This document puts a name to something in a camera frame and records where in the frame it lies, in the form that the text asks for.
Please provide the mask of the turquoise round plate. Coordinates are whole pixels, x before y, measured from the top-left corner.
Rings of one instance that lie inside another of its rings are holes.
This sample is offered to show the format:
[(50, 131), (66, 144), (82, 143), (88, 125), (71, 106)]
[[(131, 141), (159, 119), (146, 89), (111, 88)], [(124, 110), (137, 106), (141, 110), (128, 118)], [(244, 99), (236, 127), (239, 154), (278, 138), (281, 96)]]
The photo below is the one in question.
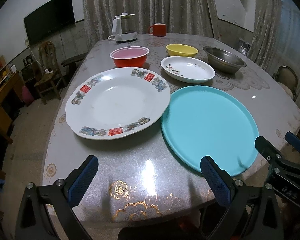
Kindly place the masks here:
[(202, 157), (209, 155), (234, 177), (258, 155), (253, 116), (240, 101), (216, 88), (188, 86), (173, 92), (161, 130), (175, 155), (196, 171)]

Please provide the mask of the stainless steel bowl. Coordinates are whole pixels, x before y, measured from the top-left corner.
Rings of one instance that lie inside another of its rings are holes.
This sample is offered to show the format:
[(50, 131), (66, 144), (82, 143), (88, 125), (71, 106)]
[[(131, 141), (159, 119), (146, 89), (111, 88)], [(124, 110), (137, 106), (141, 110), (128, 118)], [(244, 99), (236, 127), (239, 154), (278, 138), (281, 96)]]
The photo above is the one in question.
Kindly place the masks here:
[(224, 49), (204, 46), (203, 50), (207, 54), (209, 65), (221, 72), (235, 74), (239, 69), (247, 66), (240, 57)]

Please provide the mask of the large white patterned plate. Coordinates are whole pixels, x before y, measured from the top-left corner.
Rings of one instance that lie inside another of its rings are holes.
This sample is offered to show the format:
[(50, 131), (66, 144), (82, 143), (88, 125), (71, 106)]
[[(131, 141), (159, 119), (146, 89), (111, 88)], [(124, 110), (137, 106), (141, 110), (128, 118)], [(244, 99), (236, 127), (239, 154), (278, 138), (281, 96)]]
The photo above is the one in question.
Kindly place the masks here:
[(66, 103), (65, 117), (79, 137), (115, 140), (153, 125), (170, 99), (170, 86), (159, 74), (136, 67), (114, 68), (80, 84)]

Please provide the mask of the white oval rose dish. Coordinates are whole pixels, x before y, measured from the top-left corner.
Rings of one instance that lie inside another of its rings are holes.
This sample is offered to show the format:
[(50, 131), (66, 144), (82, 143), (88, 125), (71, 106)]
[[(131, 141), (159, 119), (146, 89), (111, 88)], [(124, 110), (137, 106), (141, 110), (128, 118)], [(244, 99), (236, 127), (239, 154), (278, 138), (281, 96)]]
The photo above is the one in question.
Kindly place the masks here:
[(185, 83), (201, 84), (215, 77), (209, 64), (193, 57), (169, 56), (162, 59), (161, 67), (167, 75)]

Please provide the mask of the yellow bowl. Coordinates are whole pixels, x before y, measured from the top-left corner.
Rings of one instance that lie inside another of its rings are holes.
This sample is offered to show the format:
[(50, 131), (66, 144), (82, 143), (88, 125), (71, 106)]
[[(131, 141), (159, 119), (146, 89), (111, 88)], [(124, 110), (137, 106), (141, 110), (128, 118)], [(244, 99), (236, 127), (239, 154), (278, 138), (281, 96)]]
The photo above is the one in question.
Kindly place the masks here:
[(198, 49), (185, 44), (168, 44), (166, 50), (170, 56), (194, 57)]

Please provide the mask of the red plastic bowl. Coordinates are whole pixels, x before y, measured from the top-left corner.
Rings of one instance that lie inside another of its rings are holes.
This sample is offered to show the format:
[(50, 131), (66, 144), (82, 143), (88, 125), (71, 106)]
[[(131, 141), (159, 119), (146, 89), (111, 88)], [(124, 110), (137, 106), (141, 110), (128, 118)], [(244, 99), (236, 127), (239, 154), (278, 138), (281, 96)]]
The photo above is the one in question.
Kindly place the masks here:
[(142, 67), (149, 52), (146, 47), (130, 46), (116, 49), (109, 56), (116, 67)]

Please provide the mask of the upholstered chair right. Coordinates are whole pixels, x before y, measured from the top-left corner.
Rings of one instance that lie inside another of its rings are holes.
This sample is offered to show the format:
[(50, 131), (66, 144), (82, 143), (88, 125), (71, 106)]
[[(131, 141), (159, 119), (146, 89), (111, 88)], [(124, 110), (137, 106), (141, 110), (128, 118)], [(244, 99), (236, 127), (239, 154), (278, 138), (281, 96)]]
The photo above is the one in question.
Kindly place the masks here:
[(278, 68), (277, 72), (273, 74), (273, 78), (291, 97), (291, 99), (296, 101), (296, 89), (299, 80), (294, 70), (292, 70), (289, 66), (282, 65)]

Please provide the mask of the right window curtain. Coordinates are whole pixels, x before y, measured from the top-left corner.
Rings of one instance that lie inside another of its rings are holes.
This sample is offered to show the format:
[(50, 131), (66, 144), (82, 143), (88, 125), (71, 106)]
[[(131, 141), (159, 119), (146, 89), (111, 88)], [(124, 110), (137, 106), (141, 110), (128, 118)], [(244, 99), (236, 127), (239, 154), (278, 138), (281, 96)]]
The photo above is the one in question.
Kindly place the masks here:
[(269, 75), (289, 66), (298, 77), (296, 104), (300, 108), (300, 10), (292, 0), (256, 0), (249, 59)]

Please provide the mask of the wooden chair left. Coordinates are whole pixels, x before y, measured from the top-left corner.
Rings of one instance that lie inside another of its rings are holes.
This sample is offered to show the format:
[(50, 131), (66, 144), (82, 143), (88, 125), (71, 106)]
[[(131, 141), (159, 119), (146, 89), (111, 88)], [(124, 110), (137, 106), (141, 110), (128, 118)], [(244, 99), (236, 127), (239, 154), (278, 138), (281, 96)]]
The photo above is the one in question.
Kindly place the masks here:
[(57, 62), (54, 44), (51, 41), (43, 42), (38, 48), (38, 53), (39, 63), (44, 71), (42, 78), (35, 83), (34, 87), (43, 104), (46, 104), (44, 93), (49, 91), (53, 91), (57, 99), (61, 100), (60, 91), (63, 87), (66, 87), (66, 82)]

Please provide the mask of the wooden shelf cabinet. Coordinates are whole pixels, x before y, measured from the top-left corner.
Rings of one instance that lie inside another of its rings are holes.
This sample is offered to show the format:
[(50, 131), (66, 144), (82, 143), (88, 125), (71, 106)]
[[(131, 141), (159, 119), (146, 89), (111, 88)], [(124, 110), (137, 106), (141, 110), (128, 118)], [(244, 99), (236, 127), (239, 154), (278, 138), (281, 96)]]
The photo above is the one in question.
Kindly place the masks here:
[(13, 103), (11, 100), (6, 100), (9, 92), (14, 92), (21, 103), (23, 103), (22, 98), (22, 88), (23, 80), (21, 78), (20, 72), (16, 71), (13, 73), (11, 68), (6, 64), (3, 56), (0, 56), (0, 132), (7, 133), (12, 119), (5, 111), (2, 103), (7, 102), (8, 107), (12, 107)]

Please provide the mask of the dark wooden bench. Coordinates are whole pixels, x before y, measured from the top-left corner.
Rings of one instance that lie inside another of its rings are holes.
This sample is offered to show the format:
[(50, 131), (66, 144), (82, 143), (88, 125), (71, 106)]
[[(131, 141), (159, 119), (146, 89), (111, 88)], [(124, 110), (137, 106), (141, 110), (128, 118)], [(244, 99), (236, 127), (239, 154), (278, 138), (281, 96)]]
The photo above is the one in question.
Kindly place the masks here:
[(77, 69), (77, 64), (86, 58), (87, 53), (79, 54), (61, 62), (63, 67), (68, 67), (68, 73), (74, 74)]

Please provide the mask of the red mug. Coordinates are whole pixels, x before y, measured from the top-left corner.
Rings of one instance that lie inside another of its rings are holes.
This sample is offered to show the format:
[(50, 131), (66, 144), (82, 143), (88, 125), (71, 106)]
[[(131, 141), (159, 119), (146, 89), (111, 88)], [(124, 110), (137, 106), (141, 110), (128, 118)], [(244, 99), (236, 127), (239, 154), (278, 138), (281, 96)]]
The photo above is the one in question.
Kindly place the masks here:
[(148, 29), (148, 33), (153, 36), (163, 37), (166, 36), (166, 24), (164, 23), (154, 23)]

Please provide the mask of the beige curtain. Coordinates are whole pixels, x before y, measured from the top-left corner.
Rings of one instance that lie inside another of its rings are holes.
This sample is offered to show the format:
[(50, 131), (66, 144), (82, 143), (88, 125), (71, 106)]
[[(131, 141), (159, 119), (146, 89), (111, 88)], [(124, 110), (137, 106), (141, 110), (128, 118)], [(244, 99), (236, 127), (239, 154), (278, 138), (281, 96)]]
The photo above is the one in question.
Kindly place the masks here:
[(146, 33), (154, 23), (164, 23), (168, 33), (219, 39), (214, 0), (83, 0), (88, 48), (106, 39), (113, 19), (123, 12), (135, 15), (135, 30)]

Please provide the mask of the white electric kettle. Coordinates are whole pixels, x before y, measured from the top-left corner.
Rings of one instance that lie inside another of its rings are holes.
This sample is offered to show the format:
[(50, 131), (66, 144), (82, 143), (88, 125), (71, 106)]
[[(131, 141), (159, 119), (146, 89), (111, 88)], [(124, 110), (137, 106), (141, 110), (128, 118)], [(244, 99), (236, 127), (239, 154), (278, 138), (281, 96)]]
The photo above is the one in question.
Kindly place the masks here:
[(121, 15), (115, 16), (113, 19), (112, 34), (108, 36), (108, 40), (117, 43), (132, 42), (138, 39), (136, 31), (135, 14), (123, 12)]

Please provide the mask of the black wall television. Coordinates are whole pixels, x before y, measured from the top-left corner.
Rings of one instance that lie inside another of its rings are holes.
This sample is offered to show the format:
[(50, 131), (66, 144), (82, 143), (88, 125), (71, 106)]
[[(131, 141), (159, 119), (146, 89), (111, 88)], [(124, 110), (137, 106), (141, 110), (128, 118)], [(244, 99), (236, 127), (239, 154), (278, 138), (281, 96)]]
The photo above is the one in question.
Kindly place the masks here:
[(24, 18), (29, 45), (74, 24), (72, 0), (50, 0)]

